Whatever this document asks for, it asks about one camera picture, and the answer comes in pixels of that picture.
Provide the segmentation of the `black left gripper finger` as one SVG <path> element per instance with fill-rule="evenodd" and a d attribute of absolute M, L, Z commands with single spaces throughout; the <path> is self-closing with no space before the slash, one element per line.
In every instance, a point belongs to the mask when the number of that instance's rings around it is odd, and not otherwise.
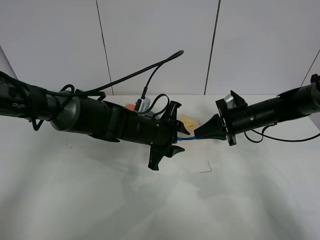
<path fill-rule="evenodd" d="M 176 130 L 178 133 L 182 133 L 187 136 L 190 135 L 190 132 L 188 132 L 188 130 L 185 128 L 184 123 L 179 120 L 176 121 Z"/>
<path fill-rule="evenodd" d="M 184 148 L 177 146 L 177 145 L 173 145 L 170 147 L 170 157 L 172 158 L 174 155 L 181 153 L 181 152 L 184 152 L 184 151 L 185 151 Z"/>

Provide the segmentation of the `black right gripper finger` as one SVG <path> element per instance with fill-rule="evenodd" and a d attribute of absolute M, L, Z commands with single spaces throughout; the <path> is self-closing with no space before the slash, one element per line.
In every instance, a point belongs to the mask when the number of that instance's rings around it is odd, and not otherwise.
<path fill-rule="evenodd" d="M 198 139 L 213 139 L 213 140 L 221 140 L 225 141 L 227 137 L 224 134 L 197 134 L 196 138 Z"/>
<path fill-rule="evenodd" d="M 215 114 L 209 121 L 194 130 L 196 137 L 222 137 L 223 125 L 218 114 Z"/>

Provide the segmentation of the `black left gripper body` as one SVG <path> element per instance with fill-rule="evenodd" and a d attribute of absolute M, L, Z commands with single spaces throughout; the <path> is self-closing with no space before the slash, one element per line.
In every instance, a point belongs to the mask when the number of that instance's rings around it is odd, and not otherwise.
<path fill-rule="evenodd" d="M 171 101 L 162 117 L 156 121 L 156 137 L 150 143 L 148 168 L 159 170 L 159 163 L 163 157 L 170 158 L 170 148 L 177 143 L 177 112 L 182 105 Z"/>

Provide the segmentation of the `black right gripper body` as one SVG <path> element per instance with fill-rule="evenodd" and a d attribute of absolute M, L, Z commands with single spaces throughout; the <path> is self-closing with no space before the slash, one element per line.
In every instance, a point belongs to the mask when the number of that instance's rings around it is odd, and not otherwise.
<path fill-rule="evenodd" d="M 224 130 L 228 144 L 230 146 L 234 146 L 237 144 L 237 141 L 236 141 L 236 133 L 233 127 L 233 122 L 236 121 L 235 120 L 236 114 L 239 114 L 242 111 L 244 111 L 248 106 L 248 104 L 241 96 L 239 96 L 233 90 L 230 91 L 230 94 L 232 94 L 235 99 L 235 102 L 236 102 L 235 108 L 227 109 L 226 103 L 223 98 L 216 101 L 216 106 L 218 108 L 220 120 L 222 123 L 222 128 Z"/>

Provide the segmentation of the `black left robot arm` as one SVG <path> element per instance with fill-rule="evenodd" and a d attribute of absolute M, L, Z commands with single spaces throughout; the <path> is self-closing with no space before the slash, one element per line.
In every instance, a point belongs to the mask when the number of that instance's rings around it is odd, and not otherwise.
<path fill-rule="evenodd" d="M 134 112 L 124 106 L 99 98 L 74 96 L 80 91 L 69 84 L 59 95 L 46 89 L 0 74 L 0 114 L 27 119 L 37 131 L 48 121 L 58 131 L 88 135 L 92 138 L 118 143 L 121 140 L 150 146 L 148 168 L 157 171 L 163 157 L 171 158 L 184 152 L 177 146 L 178 133 L 189 134 L 177 119 L 181 106 L 170 101 L 161 117 Z"/>

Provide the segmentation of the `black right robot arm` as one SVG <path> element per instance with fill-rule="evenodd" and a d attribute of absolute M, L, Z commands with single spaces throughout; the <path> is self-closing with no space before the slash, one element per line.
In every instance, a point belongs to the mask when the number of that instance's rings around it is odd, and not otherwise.
<path fill-rule="evenodd" d="M 236 145 L 236 135 L 278 123 L 307 117 L 320 111 L 320 77 L 313 74 L 310 84 L 285 91 L 275 98 L 252 105 L 231 91 L 216 101 L 218 113 L 194 130 L 197 139 L 227 140 Z"/>

